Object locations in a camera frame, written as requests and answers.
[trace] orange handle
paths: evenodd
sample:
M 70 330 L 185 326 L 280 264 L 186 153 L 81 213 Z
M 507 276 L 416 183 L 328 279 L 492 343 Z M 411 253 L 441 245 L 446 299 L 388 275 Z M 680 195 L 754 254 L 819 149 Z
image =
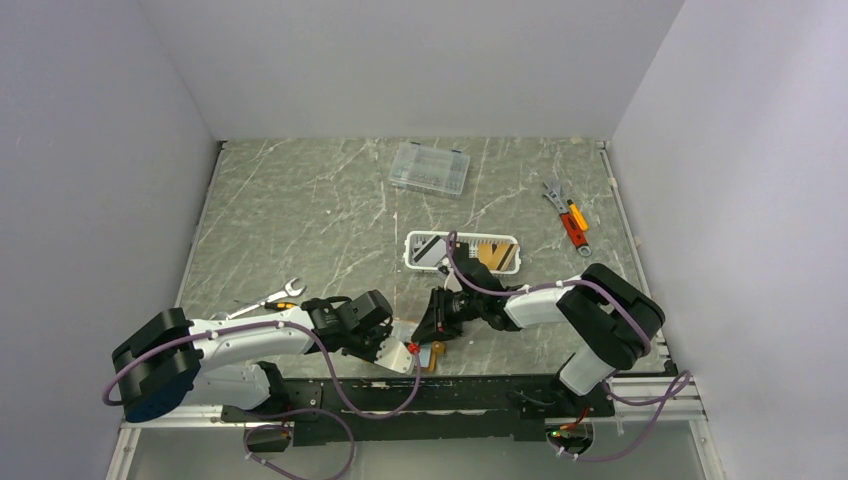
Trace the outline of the orange handle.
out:
M 565 231 L 568 232 L 568 238 L 571 239 L 571 243 L 574 244 L 574 248 L 589 245 L 589 242 L 586 240 L 586 235 L 583 235 L 583 230 L 580 230 L 580 227 L 577 225 L 577 221 L 574 220 L 574 215 L 570 213 L 562 213 L 560 214 L 559 219 L 562 220 L 562 224 L 565 226 Z

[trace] marble table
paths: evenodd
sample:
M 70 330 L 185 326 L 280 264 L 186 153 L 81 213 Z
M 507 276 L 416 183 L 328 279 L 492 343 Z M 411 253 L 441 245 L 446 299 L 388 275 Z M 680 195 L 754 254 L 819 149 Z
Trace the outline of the marble table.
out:
M 512 235 L 521 270 L 508 285 L 571 277 L 601 262 L 639 285 L 621 212 L 595 142 L 582 138 L 416 138 L 425 146 L 471 156 L 462 196 L 442 198 L 397 189 L 388 181 L 398 138 L 306 138 L 230 141 L 219 157 L 181 306 L 210 318 L 279 290 L 292 277 L 308 285 L 302 299 L 378 289 L 397 321 L 417 322 L 430 289 L 442 282 L 403 263 L 411 230 Z M 577 254 L 542 180 L 556 177 L 590 224 L 590 258 Z M 570 325 L 497 332 L 482 320 L 448 343 L 438 375 L 553 373 L 579 345 Z M 326 377 L 320 355 L 272 357 L 289 377 Z M 334 356 L 345 377 L 391 372 Z M 657 353 L 634 371 L 661 371 Z

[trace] white plastic tray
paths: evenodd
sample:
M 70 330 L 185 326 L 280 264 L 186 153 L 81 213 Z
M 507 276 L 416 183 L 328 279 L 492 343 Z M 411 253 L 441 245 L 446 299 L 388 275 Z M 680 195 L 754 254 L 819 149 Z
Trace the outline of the white plastic tray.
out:
M 418 270 L 420 272 L 438 272 L 436 267 L 419 267 L 412 263 L 412 246 L 415 245 L 416 241 L 426 241 L 433 235 L 440 235 L 442 238 L 447 237 L 448 232 L 435 232 L 430 230 L 413 230 L 409 232 L 409 235 L 406 236 L 406 240 L 404 241 L 404 253 L 403 253 L 403 263 L 406 264 L 407 268 L 411 270 Z M 456 238 L 460 242 L 467 243 L 469 245 L 469 250 L 472 257 L 477 256 L 477 245 L 481 243 L 494 243 L 497 245 L 500 244 L 513 244 L 518 245 L 518 240 L 515 237 L 510 235 L 487 235 L 483 233 L 462 233 L 457 232 Z M 507 265 L 506 270 L 493 270 L 493 275 L 514 275 L 518 273 L 518 268 L 521 266 L 521 258 L 519 255 L 521 254 L 521 247 L 519 246 L 518 251 L 515 252 L 515 255 L 510 260 L 509 265 Z

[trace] wrench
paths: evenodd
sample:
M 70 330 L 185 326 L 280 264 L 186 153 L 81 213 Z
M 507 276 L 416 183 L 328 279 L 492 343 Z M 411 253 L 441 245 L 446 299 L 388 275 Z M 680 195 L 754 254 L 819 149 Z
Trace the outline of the wrench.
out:
M 250 302 L 242 307 L 239 307 L 236 310 L 233 310 L 232 312 L 218 312 L 212 317 L 212 320 L 230 320 L 236 317 L 240 317 L 245 313 L 256 310 L 257 308 L 264 305 L 265 302 L 274 302 L 281 298 L 297 297 L 301 293 L 303 293 L 304 290 L 306 290 L 306 285 L 300 288 L 294 288 L 294 282 L 298 280 L 300 280 L 298 277 L 294 277 L 293 279 L 289 280 L 289 282 L 286 283 L 286 286 L 283 287 L 283 289 L 279 292 L 274 292 L 270 295 L 258 298 L 253 302 Z

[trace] red tool handle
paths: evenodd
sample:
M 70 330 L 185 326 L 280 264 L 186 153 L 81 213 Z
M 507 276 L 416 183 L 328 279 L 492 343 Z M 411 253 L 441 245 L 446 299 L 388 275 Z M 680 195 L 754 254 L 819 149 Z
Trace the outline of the red tool handle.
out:
M 571 213 L 561 213 L 559 219 L 562 220 L 562 224 L 565 226 L 565 231 L 568 232 L 568 238 L 571 239 L 574 248 L 589 245 L 586 235 L 583 235 L 583 230 L 577 225 L 577 221 L 574 220 L 574 216 Z

